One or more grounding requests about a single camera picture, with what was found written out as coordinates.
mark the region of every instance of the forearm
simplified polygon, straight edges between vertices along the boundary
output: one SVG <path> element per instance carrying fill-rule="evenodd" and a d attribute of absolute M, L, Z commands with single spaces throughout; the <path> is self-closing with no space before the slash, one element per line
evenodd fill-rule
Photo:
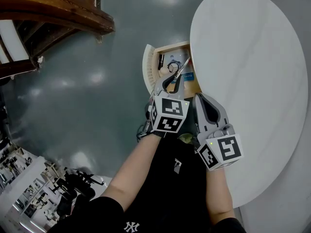
<path fill-rule="evenodd" d="M 235 217 L 223 168 L 207 172 L 206 204 L 212 224 L 228 217 Z"/>
<path fill-rule="evenodd" d="M 102 196 L 111 197 L 124 211 L 144 184 L 161 137 L 151 134 L 140 140 Z"/>

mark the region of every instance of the oval table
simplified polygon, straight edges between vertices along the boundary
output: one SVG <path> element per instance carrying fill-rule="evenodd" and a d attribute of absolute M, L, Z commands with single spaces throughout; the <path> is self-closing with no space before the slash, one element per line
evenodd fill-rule
<path fill-rule="evenodd" d="M 238 207 L 273 182 L 298 143 L 308 102 L 304 54 L 270 0 L 204 0 L 190 47 L 202 92 L 226 109 L 241 136 L 245 157 L 225 168 Z"/>

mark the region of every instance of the short sleeve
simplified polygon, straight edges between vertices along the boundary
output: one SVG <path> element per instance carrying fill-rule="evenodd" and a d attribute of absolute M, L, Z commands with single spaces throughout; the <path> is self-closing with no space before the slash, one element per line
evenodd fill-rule
<path fill-rule="evenodd" d="M 246 233 L 241 223 L 236 218 L 226 218 L 212 227 L 212 233 Z"/>
<path fill-rule="evenodd" d="M 124 212 L 121 205 L 114 199 L 99 197 L 76 214 L 59 221 L 48 232 L 122 232 L 123 225 Z"/>

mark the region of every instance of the black shirt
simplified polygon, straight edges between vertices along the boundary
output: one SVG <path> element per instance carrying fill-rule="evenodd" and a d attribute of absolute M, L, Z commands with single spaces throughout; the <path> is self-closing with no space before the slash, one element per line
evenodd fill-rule
<path fill-rule="evenodd" d="M 181 163 L 178 172 L 176 162 Z M 192 145 L 164 138 L 126 212 L 115 200 L 100 197 L 49 232 L 245 232 L 235 218 L 211 227 L 205 199 L 206 167 L 200 156 Z"/>

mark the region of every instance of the person's left arm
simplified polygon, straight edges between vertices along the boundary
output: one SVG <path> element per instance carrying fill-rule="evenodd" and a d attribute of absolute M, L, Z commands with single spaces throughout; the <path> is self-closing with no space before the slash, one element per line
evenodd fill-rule
<path fill-rule="evenodd" d="M 102 196 L 114 199 L 126 211 L 146 180 L 160 140 L 155 134 L 142 138 Z"/>

